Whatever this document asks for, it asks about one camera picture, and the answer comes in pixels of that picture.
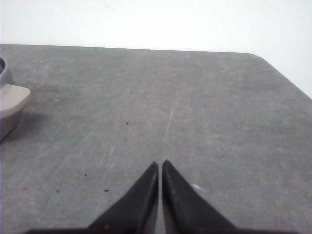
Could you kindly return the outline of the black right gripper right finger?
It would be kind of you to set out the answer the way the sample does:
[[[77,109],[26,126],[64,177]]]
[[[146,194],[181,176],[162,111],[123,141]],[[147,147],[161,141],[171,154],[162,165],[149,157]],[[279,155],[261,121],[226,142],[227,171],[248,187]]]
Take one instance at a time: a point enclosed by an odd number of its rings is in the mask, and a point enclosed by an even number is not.
[[[178,231],[235,230],[235,225],[198,195],[169,160],[162,165],[162,198],[167,217]]]

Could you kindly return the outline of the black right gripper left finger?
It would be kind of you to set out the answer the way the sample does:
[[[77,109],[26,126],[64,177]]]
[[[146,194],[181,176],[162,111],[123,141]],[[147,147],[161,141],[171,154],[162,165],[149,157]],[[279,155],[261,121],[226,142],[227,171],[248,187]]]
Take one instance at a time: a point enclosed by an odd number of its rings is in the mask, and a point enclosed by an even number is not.
[[[153,162],[129,191],[88,227],[95,231],[154,231],[158,207],[158,164]]]

